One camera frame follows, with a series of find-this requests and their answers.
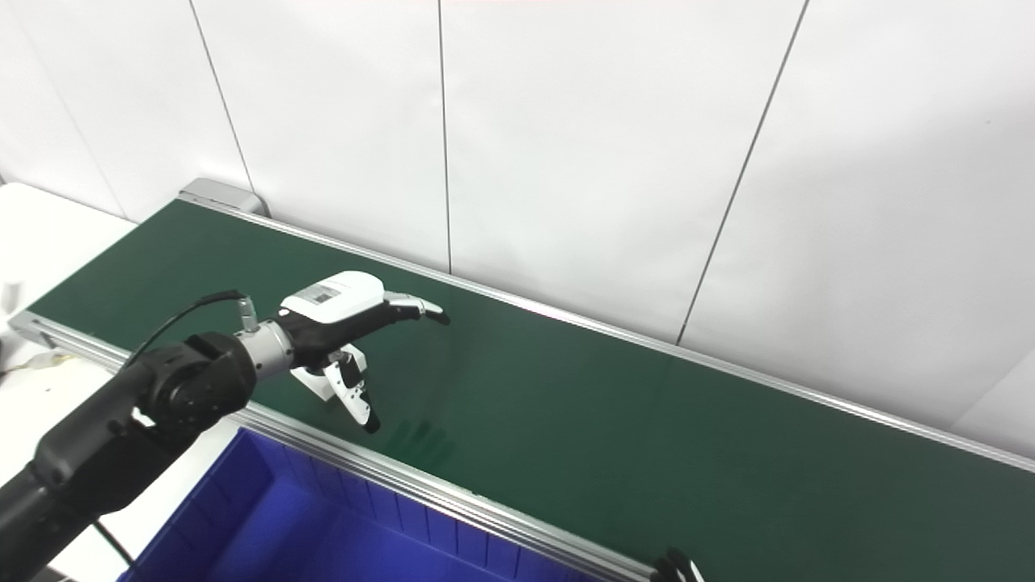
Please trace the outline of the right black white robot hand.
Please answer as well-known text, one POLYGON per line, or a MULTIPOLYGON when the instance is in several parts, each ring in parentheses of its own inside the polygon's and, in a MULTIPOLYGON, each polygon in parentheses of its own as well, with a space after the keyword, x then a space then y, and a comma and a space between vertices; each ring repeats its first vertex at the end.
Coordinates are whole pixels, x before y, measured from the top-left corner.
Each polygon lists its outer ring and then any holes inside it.
POLYGON ((701 582, 703 575, 696 566, 694 560, 689 559, 679 549, 669 546, 666 553, 655 559, 648 580, 651 582, 701 582))

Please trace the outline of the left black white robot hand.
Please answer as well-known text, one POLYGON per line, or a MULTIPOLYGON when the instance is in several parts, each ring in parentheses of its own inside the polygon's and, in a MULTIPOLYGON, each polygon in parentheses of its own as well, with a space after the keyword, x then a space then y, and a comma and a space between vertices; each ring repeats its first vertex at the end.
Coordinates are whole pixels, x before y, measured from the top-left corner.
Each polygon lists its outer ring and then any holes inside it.
POLYGON ((289 371, 323 401, 336 398, 365 433, 381 426, 365 388, 367 360, 356 340, 396 322, 428 319, 450 325, 436 303, 385 289, 367 272, 346 270, 280 302, 273 321, 287 334, 289 371))

